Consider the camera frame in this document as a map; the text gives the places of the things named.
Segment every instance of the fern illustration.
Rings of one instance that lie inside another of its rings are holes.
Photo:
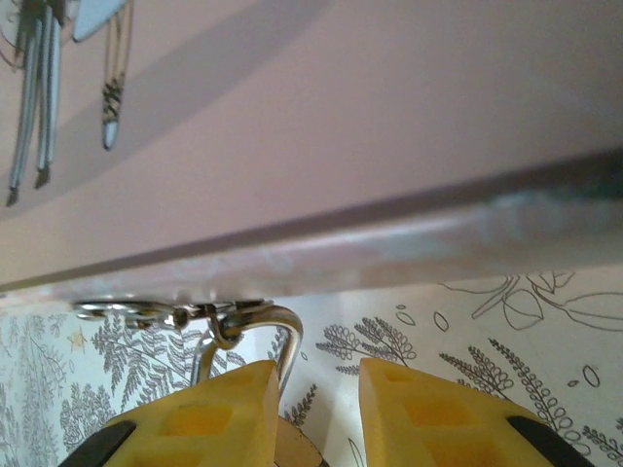
[[[474,361],[473,364],[447,353],[440,353],[439,356],[463,373],[472,381],[475,388],[510,401],[510,398],[504,391],[513,387],[515,382],[479,348],[470,345],[467,350]],[[463,379],[460,379],[458,382],[469,385]]]
[[[342,360],[352,360],[352,355],[382,358],[390,362],[398,362],[408,367],[408,360],[417,357],[408,338],[400,331],[381,318],[362,318],[361,323],[354,325],[354,331],[349,328],[332,324],[324,328],[326,342],[317,342],[316,348],[330,353]],[[336,370],[345,375],[358,375],[358,365],[339,366]]]
[[[49,333],[43,316],[11,320],[10,343],[18,350],[18,374],[25,388],[20,411],[20,441],[28,446],[29,455],[27,459],[20,459],[23,467],[56,465],[58,461],[55,431],[42,414],[54,405],[67,374],[60,352],[45,343],[44,337]]]
[[[335,369],[344,374],[349,375],[350,377],[358,377],[359,376],[359,365],[347,365],[347,366],[338,366]]]
[[[281,350],[287,339],[287,331],[283,328],[276,328],[275,338],[271,341],[271,350],[268,351],[269,360],[277,361]]]
[[[50,323],[50,333],[58,339],[60,336],[60,327],[67,320],[67,313],[65,314],[53,314],[48,316],[48,322]]]
[[[574,273],[567,271],[544,271],[482,280],[467,284],[440,284],[455,292],[480,296],[482,300],[472,311],[472,319],[499,308],[508,325],[523,331],[545,319],[544,309],[564,313],[576,324],[589,328],[623,331],[623,317],[619,310],[623,305],[623,293],[597,292],[576,296],[563,301],[559,292],[567,287]]]
[[[552,395],[552,392],[547,387],[544,387],[543,381],[508,347],[494,339],[489,339],[489,342],[510,364],[512,370],[517,375],[518,381],[521,382],[521,387],[526,391],[534,404],[536,414],[579,452],[584,455],[590,454],[590,447],[579,441],[581,436],[573,429],[573,420],[568,416],[567,410]],[[512,402],[508,390],[516,385],[516,381],[479,348],[470,345],[468,352],[474,364],[460,360],[447,353],[440,353],[439,356],[467,377],[467,380],[459,379],[457,381],[459,384]]]
[[[5,451],[5,465],[18,467],[19,423],[13,407],[7,406],[7,393],[3,383],[0,383],[0,416],[0,445]]]
[[[552,391],[544,387],[543,381],[536,377],[530,367],[522,362],[508,347],[494,339],[489,339],[489,342],[512,366],[520,382],[524,385],[526,392],[530,396],[534,408],[536,409],[536,414],[557,433],[562,433],[564,436],[571,435],[575,438],[577,436],[577,431],[570,429],[573,425],[573,421],[567,415],[567,410],[562,407],[558,399],[552,395]]]
[[[77,448],[113,416],[115,412],[110,405],[110,396],[103,385],[99,385],[95,392],[90,384],[81,390],[80,384],[73,383],[70,400],[62,401],[60,411],[62,441],[67,451]]]
[[[599,447],[608,459],[616,462],[616,465],[619,467],[623,467],[623,443],[614,438],[609,438],[604,433],[586,425],[582,430],[582,435],[595,446]]]
[[[296,406],[292,406],[290,411],[285,411],[283,417],[292,423],[294,426],[301,427],[305,423],[305,419],[308,413],[312,409],[313,398],[315,397],[315,390],[317,386],[312,384],[310,390],[305,397]]]
[[[158,327],[139,332],[128,329],[119,316],[107,317],[91,341],[104,357],[115,394],[125,379],[122,411],[138,391],[137,404],[147,404],[190,383],[192,355],[202,333],[197,330],[167,336]]]

